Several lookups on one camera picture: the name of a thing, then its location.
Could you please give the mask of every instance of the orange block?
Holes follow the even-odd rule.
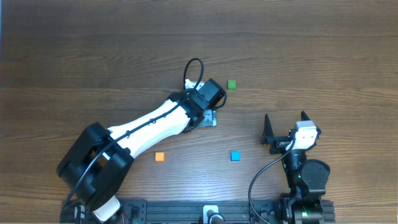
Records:
[[[156,152],[155,153],[155,161],[156,162],[164,162],[164,152]]]

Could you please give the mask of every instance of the green cube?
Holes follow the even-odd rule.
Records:
[[[236,90],[236,80],[228,80],[228,90]]]

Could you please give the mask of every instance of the wooden table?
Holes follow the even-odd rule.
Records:
[[[118,197],[247,200],[276,158],[260,145],[264,115],[286,135],[305,110],[323,131],[308,154],[331,167],[336,219],[397,221],[397,1],[4,0],[1,23],[0,222],[57,222],[70,189],[55,168],[81,131],[156,109],[193,57],[238,90],[217,128],[139,156]],[[282,192],[278,164],[253,197]]]

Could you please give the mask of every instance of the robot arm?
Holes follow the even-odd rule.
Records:
[[[203,112],[217,108],[222,98],[225,103],[224,89],[209,79],[196,89],[172,93],[161,107],[130,123],[108,129],[92,124],[58,165],[57,174],[76,189],[80,202],[100,223],[117,218],[120,203],[114,195],[134,159],[159,141],[198,127]],[[104,161],[96,160],[99,154]]]

